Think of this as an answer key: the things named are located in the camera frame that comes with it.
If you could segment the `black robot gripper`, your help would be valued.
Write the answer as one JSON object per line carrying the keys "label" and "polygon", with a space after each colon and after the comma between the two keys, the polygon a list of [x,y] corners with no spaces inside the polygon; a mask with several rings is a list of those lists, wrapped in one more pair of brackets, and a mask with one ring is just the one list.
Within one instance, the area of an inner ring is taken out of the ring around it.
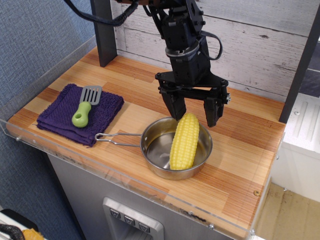
{"label": "black robot gripper", "polygon": [[208,127],[223,116],[224,104],[231,100],[228,81],[211,73],[209,59],[199,50],[191,56],[170,57],[172,71],[157,73],[159,92],[171,115],[179,121],[186,113],[185,98],[204,100]]}

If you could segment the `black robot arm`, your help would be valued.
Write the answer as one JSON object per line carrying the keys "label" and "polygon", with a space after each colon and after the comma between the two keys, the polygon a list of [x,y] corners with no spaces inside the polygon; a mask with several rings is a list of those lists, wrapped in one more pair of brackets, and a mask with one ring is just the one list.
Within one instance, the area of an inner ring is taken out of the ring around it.
{"label": "black robot arm", "polygon": [[194,0],[124,0],[123,4],[142,5],[152,17],[172,70],[157,73],[159,92],[170,113],[179,121],[186,113],[185,99],[203,101],[207,125],[214,127],[230,100],[228,81],[211,72],[211,62],[222,55],[210,57],[207,38],[216,35],[203,31],[203,11]]}

